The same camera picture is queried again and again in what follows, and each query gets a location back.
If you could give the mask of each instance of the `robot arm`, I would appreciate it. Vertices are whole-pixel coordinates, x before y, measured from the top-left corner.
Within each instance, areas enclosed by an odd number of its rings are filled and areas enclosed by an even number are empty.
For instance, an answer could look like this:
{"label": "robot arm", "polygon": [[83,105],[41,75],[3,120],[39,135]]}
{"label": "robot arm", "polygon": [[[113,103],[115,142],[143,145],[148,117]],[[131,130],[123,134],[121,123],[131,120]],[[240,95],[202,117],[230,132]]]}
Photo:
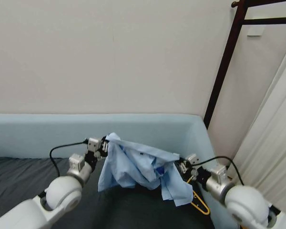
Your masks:
{"label": "robot arm", "polygon": [[49,187],[21,202],[0,217],[0,229],[49,229],[66,212],[74,209],[82,198],[96,163],[107,156],[107,142],[90,138],[85,156],[73,154],[69,158],[67,176],[54,179]]}
{"label": "robot arm", "polygon": [[218,165],[208,171],[198,165],[197,159],[194,154],[181,160],[181,172],[200,183],[239,224],[248,229],[286,229],[286,214],[267,202],[257,189],[235,185],[227,177],[225,166]]}

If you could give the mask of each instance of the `white curtain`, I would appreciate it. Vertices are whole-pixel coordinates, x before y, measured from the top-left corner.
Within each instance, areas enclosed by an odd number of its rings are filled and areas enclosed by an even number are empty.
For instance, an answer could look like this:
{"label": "white curtain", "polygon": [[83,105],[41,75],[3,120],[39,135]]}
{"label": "white curtain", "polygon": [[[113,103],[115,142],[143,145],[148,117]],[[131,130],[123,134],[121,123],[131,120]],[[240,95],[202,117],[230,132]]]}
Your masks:
{"label": "white curtain", "polygon": [[286,55],[234,161],[245,185],[286,212]]}

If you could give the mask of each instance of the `dark gray bedsheet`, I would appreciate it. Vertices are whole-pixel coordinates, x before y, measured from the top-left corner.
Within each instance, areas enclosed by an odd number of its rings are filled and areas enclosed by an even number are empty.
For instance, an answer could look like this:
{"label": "dark gray bedsheet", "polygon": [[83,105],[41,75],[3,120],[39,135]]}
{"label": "dark gray bedsheet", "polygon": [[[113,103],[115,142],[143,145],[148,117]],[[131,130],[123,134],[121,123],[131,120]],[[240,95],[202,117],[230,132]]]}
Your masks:
{"label": "dark gray bedsheet", "polygon": [[[61,174],[65,174],[68,160],[56,161]],[[54,229],[214,228],[210,217],[191,205],[176,208],[173,201],[163,201],[160,189],[114,187],[98,193],[102,165],[97,165],[84,187],[79,205],[55,223]],[[0,216],[42,192],[55,177],[49,159],[0,158]]]}

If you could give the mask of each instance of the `white wall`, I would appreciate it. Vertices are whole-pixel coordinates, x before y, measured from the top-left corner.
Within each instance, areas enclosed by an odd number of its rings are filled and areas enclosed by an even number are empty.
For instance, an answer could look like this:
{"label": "white wall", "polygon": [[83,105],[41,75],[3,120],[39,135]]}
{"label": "white wall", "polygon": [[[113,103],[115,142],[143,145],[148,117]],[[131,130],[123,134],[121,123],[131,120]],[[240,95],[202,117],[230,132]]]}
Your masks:
{"label": "white wall", "polygon": [[[1,0],[0,113],[203,116],[231,2]],[[210,125],[218,154],[237,149],[285,51],[286,26],[241,35]]]}
{"label": "white wall", "polygon": [[[286,3],[250,8],[247,18],[285,17]],[[218,155],[233,157],[286,53],[286,25],[268,25],[261,37],[244,26],[209,126]]]}

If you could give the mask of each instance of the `blue cloth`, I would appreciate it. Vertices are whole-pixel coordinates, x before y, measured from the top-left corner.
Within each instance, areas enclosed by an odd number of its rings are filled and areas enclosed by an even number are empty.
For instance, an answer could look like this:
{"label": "blue cloth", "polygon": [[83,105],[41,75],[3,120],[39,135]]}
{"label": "blue cloth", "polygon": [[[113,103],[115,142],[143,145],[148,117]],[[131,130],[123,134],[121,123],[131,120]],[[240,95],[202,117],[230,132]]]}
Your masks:
{"label": "blue cloth", "polygon": [[116,133],[109,134],[106,140],[108,156],[100,175],[99,192],[116,185],[133,188],[138,183],[149,190],[161,185],[163,200],[173,199],[176,206],[193,200],[192,186],[182,180],[174,165],[178,154],[122,141]]}

